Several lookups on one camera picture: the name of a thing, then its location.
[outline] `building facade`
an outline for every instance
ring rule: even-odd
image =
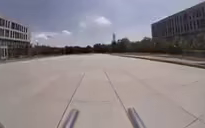
[[[29,28],[0,16],[0,58],[27,55],[29,46]]]
[[[151,28],[154,40],[202,46],[205,44],[205,2],[153,23]]]

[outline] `white cloud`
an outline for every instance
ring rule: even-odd
[[[107,19],[106,17],[103,17],[103,16],[97,17],[94,20],[94,22],[97,23],[98,25],[103,25],[103,26],[109,26],[112,24],[109,19]]]
[[[83,21],[81,21],[81,22],[79,23],[79,26],[80,26],[81,28],[86,28],[86,27],[87,27],[87,26],[86,26],[86,23],[83,22]]]
[[[68,31],[68,30],[63,30],[62,33],[66,34],[66,35],[71,35],[72,32]]]
[[[41,33],[35,33],[33,34],[35,39],[50,39],[53,38],[54,36],[56,36],[58,33],[55,32],[41,32]]]

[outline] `sky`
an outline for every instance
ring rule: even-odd
[[[86,46],[151,37],[151,24],[204,0],[0,0],[0,15],[30,28],[31,43]]]

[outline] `ground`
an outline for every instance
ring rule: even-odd
[[[205,69],[103,54],[0,65],[0,121],[6,128],[130,128],[134,107],[146,128],[205,128]]]

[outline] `tower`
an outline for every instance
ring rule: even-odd
[[[113,33],[113,35],[112,35],[112,42],[116,42],[116,35],[115,35],[115,33]]]

